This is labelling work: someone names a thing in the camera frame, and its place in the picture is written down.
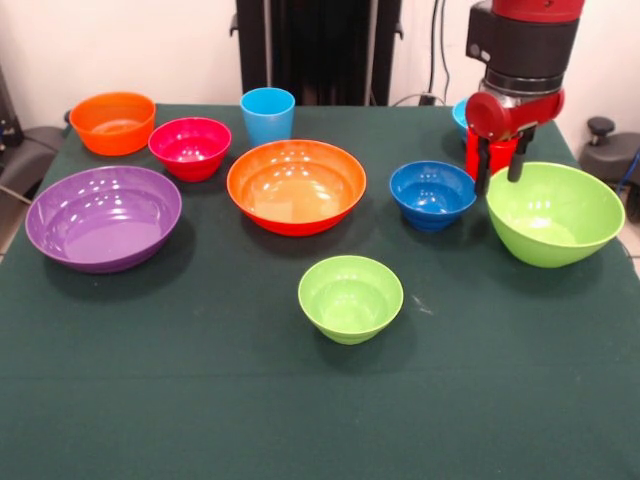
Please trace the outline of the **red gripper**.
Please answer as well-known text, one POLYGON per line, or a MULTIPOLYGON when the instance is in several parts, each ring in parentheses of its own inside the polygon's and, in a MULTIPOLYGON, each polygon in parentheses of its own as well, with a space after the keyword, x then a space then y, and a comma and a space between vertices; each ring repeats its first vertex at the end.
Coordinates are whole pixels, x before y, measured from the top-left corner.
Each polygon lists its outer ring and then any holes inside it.
POLYGON ((517 106, 504 106, 489 92, 476 92, 467 101, 465 110, 468 127, 480 137, 477 142, 477 173, 475 193, 485 196, 491 178, 490 142, 517 137, 515 151, 508 167, 508 180, 519 181, 530 143, 530 129, 555 119, 564 105, 561 89, 550 95, 536 97, 517 106))

